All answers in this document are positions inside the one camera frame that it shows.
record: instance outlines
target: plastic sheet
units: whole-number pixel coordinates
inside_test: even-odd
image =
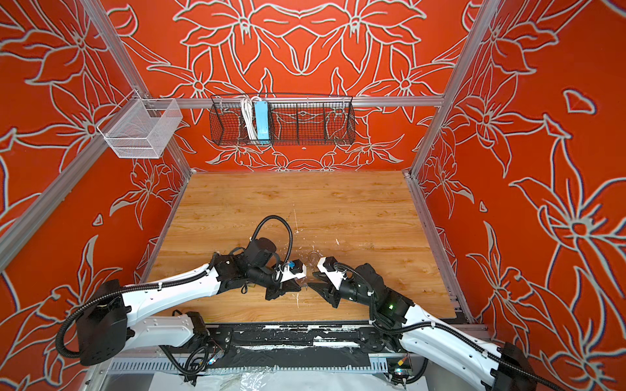
[[[179,375],[157,372],[149,391],[398,391],[402,386],[392,386],[375,377],[356,373],[315,371],[277,371],[241,373],[237,375],[211,375],[198,378],[194,388],[184,383]],[[407,386],[408,391],[428,391],[425,378]]]

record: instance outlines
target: orange floral wallpaper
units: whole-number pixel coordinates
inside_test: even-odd
[[[574,390],[626,383],[626,7],[503,1],[419,172],[479,322]]]
[[[130,87],[78,0],[0,7],[0,235],[96,136]]]
[[[442,94],[477,0],[150,2],[103,0],[155,97],[227,93]],[[434,108],[359,109],[352,146],[217,146],[205,109],[176,133],[191,167],[400,170]]]
[[[182,185],[168,152],[105,151],[1,273],[0,390],[82,385],[87,368],[56,353],[58,327],[104,281],[139,282]]]
[[[74,0],[0,4],[0,235],[94,138],[130,92]],[[183,177],[110,150],[0,273],[0,390],[77,390],[86,368],[54,335],[100,283],[138,282]]]

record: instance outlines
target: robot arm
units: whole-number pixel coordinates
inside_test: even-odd
[[[263,224],[270,219],[281,221],[289,232],[285,262],[280,261],[276,246],[270,240],[257,239]],[[268,216],[258,225],[246,248],[234,249],[228,255],[214,253],[210,263],[194,270],[156,282],[124,287],[118,280],[107,281],[88,302],[67,317],[57,333],[56,349],[64,357],[80,358],[83,365],[94,365],[124,349],[159,345],[185,378],[196,375],[218,357],[213,351],[213,358],[208,359],[209,348],[215,339],[209,335],[200,314],[152,315],[195,298],[236,288],[243,291],[248,283],[265,287],[266,300],[278,298],[286,292],[299,292],[301,287],[295,279],[306,276],[306,267],[299,260],[287,261],[292,244],[293,235],[287,222],[278,216]],[[276,263],[267,267],[272,257]],[[342,298],[368,305],[370,323],[378,332],[394,338],[394,344],[399,342],[405,350],[455,373],[476,390],[533,391],[537,382],[562,390],[535,375],[516,346],[507,343],[502,349],[442,322],[409,298],[385,286],[382,277],[369,264],[353,269],[330,256],[320,259],[317,267],[320,271],[313,275],[322,282],[309,283],[309,286],[333,307],[337,308]],[[352,277],[348,278],[346,272],[351,272]],[[65,334],[74,321],[78,352],[65,346]],[[171,347],[187,349],[191,352],[190,358],[204,352],[202,365],[192,371],[187,366],[188,360],[182,367],[173,358]]]
[[[370,323],[382,334],[399,338],[400,345],[462,378],[476,390],[531,391],[537,381],[560,387],[537,375],[522,351],[479,340],[442,322],[409,298],[385,286],[369,264],[355,269],[325,257],[313,275],[322,282],[309,283],[333,307],[340,300],[369,305]],[[352,272],[348,278],[346,272]]]
[[[286,262],[280,261],[276,246],[269,239],[257,239],[261,227],[270,219],[281,221],[289,232]],[[124,349],[155,345],[179,347],[194,336],[206,339],[206,327],[198,313],[151,316],[196,298],[236,288],[247,289],[248,283],[265,287],[266,300],[286,292],[299,292],[301,287],[295,279],[306,276],[306,266],[300,260],[288,261],[291,248],[292,234],[287,222],[278,216],[268,216],[258,225],[246,248],[236,248],[228,255],[214,253],[210,263],[194,270],[124,287],[118,280],[107,281],[87,303],[67,317],[57,333],[56,349],[64,357],[80,358],[83,365],[94,365]],[[275,258],[276,263],[268,267],[271,258]],[[64,341],[74,321],[78,352],[67,349]]]

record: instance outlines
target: wooden tabletop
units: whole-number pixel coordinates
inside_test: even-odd
[[[356,267],[372,265],[387,286],[439,318],[454,310],[402,173],[289,172],[195,174],[160,249],[149,281],[208,263],[214,251],[246,246],[267,215],[285,218],[294,232],[290,259],[307,265],[307,277],[322,256]],[[284,257],[288,235],[271,220],[267,237]],[[232,290],[177,306],[198,311],[207,323],[366,320],[367,307],[342,300],[332,308],[312,289],[265,300],[265,289]],[[163,314],[171,315],[172,310]]]

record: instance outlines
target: aluminum frame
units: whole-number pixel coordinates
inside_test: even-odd
[[[424,199],[416,181],[411,178],[408,170],[404,170],[403,173],[406,179],[406,184],[409,186],[409,193],[413,199],[413,205],[415,205],[415,209],[418,212],[419,220],[422,223],[424,233],[426,234],[426,239],[428,240],[428,244],[433,252],[435,263],[439,268],[441,279],[443,280],[444,285],[446,285],[446,288],[448,288],[448,293],[451,298],[453,300],[456,299],[458,302],[458,305],[461,307],[461,311],[465,315],[467,321],[469,323],[476,323],[476,319],[474,319],[470,312],[470,306],[468,306],[467,300],[465,300],[465,295],[463,294],[461,285],[459,285],[459,281],[457,281],[456,275],[452,270],[452,265],[448,260],[446,249],[444,248],[443,243],[441,243],[439,234],[437,234],[437,228],[435,227],[433,217],[426,206],[426,200]]]
[[[411,165],[410,173],[415,179],[418,177],[419,169],[426,161],[428,152],[434,143],[435,137],[437,137],[437,134],[441,129],[441,125],[443,125],[443,121],[452,109],[452,104],[456,99],[456,95],[459,93],[463,79],[470,69],[471,62],[474,60],[474,56],[480,47],[480,42],[482,42],[483,36],[485,36],[485,33],[489,28],[489,24],[491,23],[493,16],[496,14],[499,5],[500,0],[485,0],[483,5],[480,7],[476,21],[470,29],[465,45],[463,46],[463,50],[461,50],[459,60],[452,71],[448,85],[446,85],[446,89],[443,94],[443,103],[441,107],[437,109],[430,126],[428,126],[423,142],[421,143],[418,153]]]
[[[176,216],[176,211],[178,210],[178,207],[180,206],[180,202],[183,199],[183,195],[185,194],[185,190],[187,189],[187,185],[189,184],[189,179],[190,178],[191,178],[191,175],[186,177],[183,186],[180,188],[180,192],[178,193],[178,197],[176,198],[176,201],[174,202],[174,205],[172,205],[172,211],[170,212],[170,215],[167,216],[167,220],[165,221],[165,224],[163,225],[163,229],[161,230],[161,233],[158,236],[158,240],[156,241],[156,245],[155,245],[154,249],[152,250],[152,253],[150,254],[150,258],[148,259],[148,263],[146,264],[145,269],[143,269],[143,274],[141,275],[141,279],[139,280],[139,283],[145,283],[148,280],[148,276],[150,275],[150,272],[152,271],[152,266],[154,266],[154,264],[155,264],[155,262],[157,260],[157,256],[158,256],[159,250],[161,250],[161,246],[163,245],[163,241],[165,241],[165,237],[167,236],[167,231],[170,229],[170,226],[172,225],[172,221],[174,220],[174,216]]]
[[[180,146],[178,145],[176,140],[174,140],[174,136],[170,138],[170,141],[167,143],[165,149],[168,150],[170,154],[172,154],[172,158],[174,158],[174,161],[182,172],[183,177],[186,179],[186,186],[187,181],[189,181],[189,179],[192,177],[193,171],[192,168],[189,166],[189,162],[187,161],[187,159],[185,159],[185,155],[183,155],[183,150],[180,149]]]
[[[96,30],[98,30],[100,37],[102,37],[113,59],[120,67],[128,84],[130,84],[142,98],[151,98],[148,86],[144,83],[139,74],[139,70],[137,70],[135,63],[130,58],[124,42],[122,42],[120,36],[115,32],[115,27],[113,27],[113,23],[111,23],[109,15],[107,15],[100,0],[80,1],[83,3],[85,12],[89,16],[90,21],[94,24]]]
[[[105,125],[107,132],[128,111],[127,103]],[[13,223],[0,238],[0,272],[3,271],[33,237],[39,227],[50,217],[56,207],[65,200],[74,186],[89,171],[91,166],[106,151],[108,145],[104,138],[96,136],[72,160],[54,181],[42,192],[35,202]]]
[[[270,103],[323,103],[336,102],[341,98],[332,96],[311,96],[309,98],[272,98],[263,97],[263,100]],[[216,103],[237,103],[241,98],[215,98]],[[352,98],[352,105],[355,108],[370,107],[402,107],[402,106],[426,106],[438,107],[443,104],[443,95],[433,96],[355,96]],[[167,108],[164,99],[148,99],[149,105],[153,109]],[[177,98],[176,102],[181,109],[209,109],[213,105],[211,99],[197,98]]]

